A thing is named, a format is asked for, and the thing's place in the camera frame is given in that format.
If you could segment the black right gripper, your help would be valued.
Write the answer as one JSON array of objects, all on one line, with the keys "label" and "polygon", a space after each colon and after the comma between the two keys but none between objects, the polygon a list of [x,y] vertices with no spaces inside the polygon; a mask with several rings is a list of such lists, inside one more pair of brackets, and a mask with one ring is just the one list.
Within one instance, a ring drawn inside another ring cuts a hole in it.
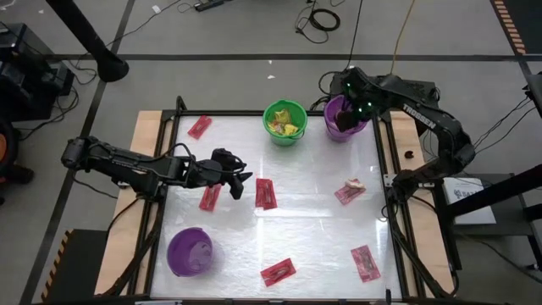
[{"label": "black right gripper", "polygon": [[346,106],[337,113],[337,128],[346,131],[356,128],[359,121],[368,121],[384,111],[380,89],[359,68],[346,69],[340,82]]}]

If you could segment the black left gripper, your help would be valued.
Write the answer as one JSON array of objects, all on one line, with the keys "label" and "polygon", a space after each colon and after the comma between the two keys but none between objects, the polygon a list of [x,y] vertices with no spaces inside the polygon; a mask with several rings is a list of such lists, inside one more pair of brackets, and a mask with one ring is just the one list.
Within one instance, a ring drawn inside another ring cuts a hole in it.
[{"label": "black left gripper", "polygon": [[230,185],[230,194],[235,200],[242,196],[243,183],[248,180],[252,173],[242,173],[247,164],[232,152],[225,148],[218,149],[218,162],[212,159],[191,162],[186,172],[185,187],[188,189],[223,185],[226,183],[226,175],[232,175],[228,184]]}]

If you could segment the red candy packet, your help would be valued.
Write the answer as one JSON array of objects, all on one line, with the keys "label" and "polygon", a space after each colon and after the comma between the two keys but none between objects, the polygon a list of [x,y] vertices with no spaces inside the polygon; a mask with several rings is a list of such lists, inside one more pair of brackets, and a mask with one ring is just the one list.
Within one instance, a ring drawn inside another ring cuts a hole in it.
[{"label": "red candy packet", "polygon": [[363,283],[377,280],[381,277],[378,266],[367,245],[352,249],[351,255]]},{"label": "red candy packet", "polygon": [[272,286],[296,273],[290,258],[287,258],[261,272],[265,286]]},{"label": "red candy packet", "polygon": [[269,208],[272,203],[270,180],[257,178],[256,189],[256,206],[259,208]]},{"label": "red candy packet", "polygon": [[335,192],[335,197],[340,201],[342,205],[346,205],[353,201],[355,198],[363,194],[365,190],[351,189],[347,186],[341,187],[338,191]]},{"label": "red candy packet", "polygon": [[188,130],[187,134],[194,139],[199,140],[202,134],[207,130],[212,123],[212,119],[206,115],[201,116],[197,122]]},{"label": "red candy packet", "polygon": [[202,199],[199,203],[199,208],[204,211],[212,212],[215,208],[216,202],[218,201],[221,188],[221,184],[208,186],[203,193]]},{"label": "red candy packet", "polygon": [[267,180],[263,185],[263,202],[264,210],[277,208],[276,197],[274,194],[274,186],[271,180]]}]

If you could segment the purple halloween bucket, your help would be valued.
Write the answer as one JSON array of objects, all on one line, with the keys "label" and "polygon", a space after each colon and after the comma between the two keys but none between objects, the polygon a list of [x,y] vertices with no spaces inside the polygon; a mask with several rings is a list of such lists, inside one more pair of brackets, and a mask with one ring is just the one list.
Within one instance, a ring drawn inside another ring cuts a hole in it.
[{"label": "purple halloween bucket", "polygon": [[324,121],[328,137],[337,142],[349,141],[356,133],[362,131],[367,122],[360,122],[355,128],[340,131],[335,121],[336,115],[342,111],[342,106],[347,100],[343,95],[332,97],[324,106]]},{"label": "purple halloween bucket", "polygon": [[199,227],[178,232],[168,245],[167,263],[174,275],[192,277],[207,272],[213,263],[213,242]]}]

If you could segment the green halloween bucket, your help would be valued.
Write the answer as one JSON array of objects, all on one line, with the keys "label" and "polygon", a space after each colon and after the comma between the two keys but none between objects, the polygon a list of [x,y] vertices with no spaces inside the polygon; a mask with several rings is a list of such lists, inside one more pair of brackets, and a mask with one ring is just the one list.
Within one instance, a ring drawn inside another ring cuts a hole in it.
[{"label": "green halloween bucket", "polygon": [[[274,121],[274,113],[277,111],[280,111],[284,108],[287,108],[290,111],[291,116],[291,124],[295,125],[298,128],[297,133],[295,133],[293,136],[284,136],[274,134],[269,130],[267,127],[268,122]],[[307,111],[304,109],[304,107],[296,102],[291,100],[279,100],[275,103],[270,104],[263,113],[263,127],[265,130],[270,134],[271,141],[282,147],[288,147],[293,144],[295,144],[298,140],[300,140],[306,131],[308,123],[308,116]]]}]

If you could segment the black computer case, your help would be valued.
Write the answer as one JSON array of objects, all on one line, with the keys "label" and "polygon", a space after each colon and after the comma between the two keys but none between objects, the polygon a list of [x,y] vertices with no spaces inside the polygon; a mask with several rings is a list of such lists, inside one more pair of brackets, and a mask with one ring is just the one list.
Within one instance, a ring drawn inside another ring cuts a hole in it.
[{"label": "black computer case", "polygon": [[[343,95],[340,87],[343,72],[335,74],[329,84],[329,95],[331,97]],[[384,111],[381,114],[391,108],[402,109],[404,97],[413,99],[415,102],[420,102],[421,104],[426,104],[432,108],[438,105],[440,93],[433,82],[403,80],[393,74],[368,77],[381,91],[384,104]]]}]

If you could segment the plywood board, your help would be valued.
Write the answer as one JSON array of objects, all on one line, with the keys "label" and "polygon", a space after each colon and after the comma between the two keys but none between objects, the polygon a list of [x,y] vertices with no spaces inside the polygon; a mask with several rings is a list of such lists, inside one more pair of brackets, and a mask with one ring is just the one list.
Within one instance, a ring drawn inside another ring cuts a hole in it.
[{"label": "plywood board", "polygon": [[[415,170],[425,165],[415,121],[400,111],[391,111],[390,118],[401,169]],[[408,208],[420,260],[440,286],[451,293],[454,280],[437,214],[427,204],[413,197],[408,200]]]},{"label": "plywood board", "polygon": [[[140,111],[133,131],[130,150],[153,155],[158,139],[162,111]],[[95,294],[103,294],[121,276],[136,253],[137,238],[145,203],[140,200],[113,224],[97,278]]]}]

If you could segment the black metal beam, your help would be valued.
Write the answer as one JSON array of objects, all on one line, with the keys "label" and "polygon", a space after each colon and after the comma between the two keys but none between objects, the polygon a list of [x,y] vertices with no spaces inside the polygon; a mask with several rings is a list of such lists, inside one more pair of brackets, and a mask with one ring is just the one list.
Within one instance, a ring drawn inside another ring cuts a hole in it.
[{"label": "black metal beam", "polygon": [[446,218],[454,219],[457,216],[469,214],[475,210],[523,194],[526,191],[532,191],[540,186],[542,186],[542,164],[452,203],[443,209],[443,213]]}]

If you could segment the black power strip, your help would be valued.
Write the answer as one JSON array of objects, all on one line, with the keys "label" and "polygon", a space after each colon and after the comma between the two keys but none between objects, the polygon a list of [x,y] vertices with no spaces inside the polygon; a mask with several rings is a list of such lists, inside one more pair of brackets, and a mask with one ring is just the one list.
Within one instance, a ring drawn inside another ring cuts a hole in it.
[{"label": "black power strip", "polygon": [[202,12],[210,8],[215,8],[224,4],[224,0],[198,0],[194,4],[194,9],[197,12]]}]

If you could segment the black mat orange stripes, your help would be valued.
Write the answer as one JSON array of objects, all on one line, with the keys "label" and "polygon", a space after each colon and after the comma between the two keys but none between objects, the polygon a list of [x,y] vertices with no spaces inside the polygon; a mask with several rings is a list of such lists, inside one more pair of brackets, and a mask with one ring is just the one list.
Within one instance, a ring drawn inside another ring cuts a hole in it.
[{"label": "black mat orange stripes", "polygon": [[41,301],[57,303],[92,299],[106,237],[103,230],[66,230],[49,270]]},{"label": "black mat orange stripes", "polygon": [[542,0],[490,0],[515,53],[542,56]]}]

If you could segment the black pole stand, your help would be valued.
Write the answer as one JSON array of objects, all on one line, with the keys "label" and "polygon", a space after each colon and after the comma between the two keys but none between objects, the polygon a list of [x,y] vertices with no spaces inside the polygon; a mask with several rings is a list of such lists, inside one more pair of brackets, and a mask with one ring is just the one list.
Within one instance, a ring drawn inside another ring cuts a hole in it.
[{"label": "black pole stand", "polygon": [[108,49],[73,0],[46,2],[95,59],[97,74],[102,81],[114,82],[127,76],[129,65]]}]

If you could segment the black orange wheeled device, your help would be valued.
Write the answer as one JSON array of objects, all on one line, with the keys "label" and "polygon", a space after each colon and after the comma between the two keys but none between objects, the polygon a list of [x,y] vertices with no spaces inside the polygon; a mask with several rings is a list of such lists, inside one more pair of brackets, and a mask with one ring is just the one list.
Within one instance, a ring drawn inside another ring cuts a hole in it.
[{"label": "black orange wheeled device", "polygon": [[34,171],[17,164],[20,133],[12,123],[0,116],[0,184],[29,184]]}]

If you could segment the black equipment cart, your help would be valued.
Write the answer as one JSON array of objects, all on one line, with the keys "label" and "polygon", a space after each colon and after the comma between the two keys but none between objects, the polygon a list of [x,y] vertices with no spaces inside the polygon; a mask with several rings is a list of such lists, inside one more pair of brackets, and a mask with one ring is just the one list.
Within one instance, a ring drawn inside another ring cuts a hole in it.
[{"label": "black equipment cart", "polygon": [[57,98],[70,94],[74,73],[24,23],[0,22],[0,117],[48,119]]}]

